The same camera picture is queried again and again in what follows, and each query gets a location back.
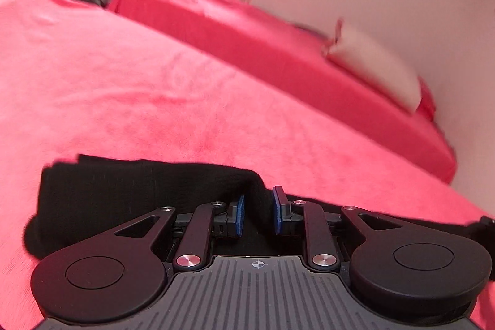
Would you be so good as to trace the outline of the black pants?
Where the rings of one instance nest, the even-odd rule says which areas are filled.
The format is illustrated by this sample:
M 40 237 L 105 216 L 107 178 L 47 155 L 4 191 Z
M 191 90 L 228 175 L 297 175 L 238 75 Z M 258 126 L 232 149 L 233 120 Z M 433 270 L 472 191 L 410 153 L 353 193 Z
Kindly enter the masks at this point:
M 354 204 L 472 239 L 487 251 L 494 249 L 494 223 L 425 174 L 413 178 L 396 171 L 359 173 L 317 164 L 285 169 L 281 175 L 290 200 L 317 202 L 333 214 Z M 218 240 L 219 254 L 296 252 L 291 242 L 276 239 L 271 191 L 254 171 L 209 163 L 119 161 L 86 155 L 43 169 L 37 211 L 24 230 L 24 248 L 43 259 L 157 208 L 171 206 L 178 214 L 188 214 L 201 204 L 237 200 L 245 203 L 243 236 Z

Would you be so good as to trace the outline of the near bed pink sheet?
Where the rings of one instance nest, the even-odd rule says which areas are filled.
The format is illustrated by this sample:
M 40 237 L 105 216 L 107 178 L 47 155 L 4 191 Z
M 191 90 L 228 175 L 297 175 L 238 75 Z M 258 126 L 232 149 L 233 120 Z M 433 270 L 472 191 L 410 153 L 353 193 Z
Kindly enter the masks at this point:
M 1 0 L 1 323 L 30 329 L 22 235 L 42 168 L 78 154 L 210 162 L 332 204 L 465 225 L 482 210 L 403 158 L 173 38 L 72 0 Z

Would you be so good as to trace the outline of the far bed red sheet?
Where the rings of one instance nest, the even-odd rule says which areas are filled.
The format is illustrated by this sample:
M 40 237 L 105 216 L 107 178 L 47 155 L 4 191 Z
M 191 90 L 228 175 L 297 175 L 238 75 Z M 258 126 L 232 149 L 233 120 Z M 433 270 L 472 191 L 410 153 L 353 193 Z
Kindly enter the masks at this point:
M 124 18 L 190 44 L 348 125 L 416 166 L 451 182 L 455 154 L 434 121 L 435 102 L 409 113 L 327 60 L 325 38 L 240 0 L 111 0 Z

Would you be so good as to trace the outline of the cream pillow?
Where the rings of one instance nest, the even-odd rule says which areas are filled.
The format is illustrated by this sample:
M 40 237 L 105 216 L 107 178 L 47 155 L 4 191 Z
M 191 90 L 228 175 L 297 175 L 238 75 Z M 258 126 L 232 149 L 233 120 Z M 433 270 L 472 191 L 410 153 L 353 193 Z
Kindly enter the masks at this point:
M 396 105 L 414 113 L 421 102 L 421 84 L 415 70 L 396 53 L 349 24 L 336 21 L 333 37 L 322 50 L 330 62 L 347 70 Z

